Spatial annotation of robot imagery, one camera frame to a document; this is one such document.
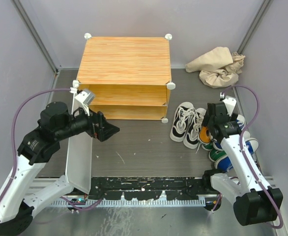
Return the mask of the white translucent cabinet door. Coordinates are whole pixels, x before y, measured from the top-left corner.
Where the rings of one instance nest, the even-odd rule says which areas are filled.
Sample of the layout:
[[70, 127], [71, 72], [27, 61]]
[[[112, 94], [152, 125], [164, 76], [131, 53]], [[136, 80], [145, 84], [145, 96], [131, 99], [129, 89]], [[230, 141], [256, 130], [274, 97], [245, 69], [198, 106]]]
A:
[[91, 188], [92, 138], [86, 132], [68, 139], [65, 177], [74, 188], [89, 193]]

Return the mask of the black white sneaker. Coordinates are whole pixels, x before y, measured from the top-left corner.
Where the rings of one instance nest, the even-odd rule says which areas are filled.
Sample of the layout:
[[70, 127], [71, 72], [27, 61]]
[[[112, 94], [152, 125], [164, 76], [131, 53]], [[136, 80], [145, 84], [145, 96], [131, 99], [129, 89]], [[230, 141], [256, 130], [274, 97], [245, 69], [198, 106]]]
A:
[[183, 142], [194, 111], [195, 107], [191, 102], [183, 102], [177, 107], [170, 131], [171, 140], [175, 142]]
[[190, 149], [199, 148], [200, 143], [198, 140], [198, 136], [202, 129], [202, 121], [203, 121], [205, 113], [206, 113], [206, 109], [204, 108], [194, 109], [192, 116], [188, 123], [186, 135], [183, 140], [183, 143], [187, 148], [190, 148]]

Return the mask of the orange sneaker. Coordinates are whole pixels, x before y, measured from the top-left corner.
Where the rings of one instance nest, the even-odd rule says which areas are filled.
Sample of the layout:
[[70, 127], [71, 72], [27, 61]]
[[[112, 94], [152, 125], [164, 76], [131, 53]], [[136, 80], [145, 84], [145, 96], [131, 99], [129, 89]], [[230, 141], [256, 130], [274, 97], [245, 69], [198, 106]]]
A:
[[220, 143], [216, 139], [213, 139], [212, 142], [213, 142], [213, 148], [214, 149], [216, 149], [218, 151], [223, 151]]
[[211, 135], [207, 127], [202, 127], [199, 132], [198, 140], [203, 144], [207, 145], [211, 142]]

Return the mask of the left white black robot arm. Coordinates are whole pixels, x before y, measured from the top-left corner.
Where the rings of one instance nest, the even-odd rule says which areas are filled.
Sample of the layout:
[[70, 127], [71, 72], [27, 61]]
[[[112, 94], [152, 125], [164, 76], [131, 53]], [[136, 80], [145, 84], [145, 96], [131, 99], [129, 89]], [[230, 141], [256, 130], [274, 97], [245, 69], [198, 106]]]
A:
[[76, 177], [70, 177], [70, 168], [55, 182], [26, 196], [37, 174], [60, 149], [60, 141], [87, 133], [101, 142], [108, 140], [120, 129], [107, 122], [102, 112], [77, 108], [70, 114], [63, 102], [52, 102], [40, 113], [38, 127], [29, 132], [17, 149], [14, 164], [0, 190], [0, 236], [17, 236], [33, 221], [33, 218], [57, 198], [68, 193], [79, 195], [91, 189], [91, 160], [74, 162], [86, 166]]

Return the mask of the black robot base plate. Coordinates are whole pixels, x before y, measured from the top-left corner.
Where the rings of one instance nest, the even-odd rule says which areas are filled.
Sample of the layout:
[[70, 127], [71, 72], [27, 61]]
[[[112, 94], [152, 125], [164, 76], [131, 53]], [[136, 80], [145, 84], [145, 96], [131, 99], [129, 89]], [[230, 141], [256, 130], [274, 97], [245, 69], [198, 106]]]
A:
[[88, 198], [91, 200], [137, 199], [197, 200], [200, 195], [217, 195], [198, 177], [93, 177]]

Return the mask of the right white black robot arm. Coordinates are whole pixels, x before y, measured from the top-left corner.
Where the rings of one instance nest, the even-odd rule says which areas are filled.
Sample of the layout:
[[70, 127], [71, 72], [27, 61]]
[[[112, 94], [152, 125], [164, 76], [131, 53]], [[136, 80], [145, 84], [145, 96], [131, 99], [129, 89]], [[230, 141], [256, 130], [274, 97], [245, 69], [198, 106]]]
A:
[[225, 196], [242, 226], [282, 220], [283, 194], [279, 188], [272, 188], [253, 161], [243, 139], [243, 130], [235, 120], [234, 108], [224, 101], [209, 103], [202, 127], [226, 152], [239, 184], [225, 171], [207, 170], [202, 176], [203, 190], [209, 194], [218, 191]]

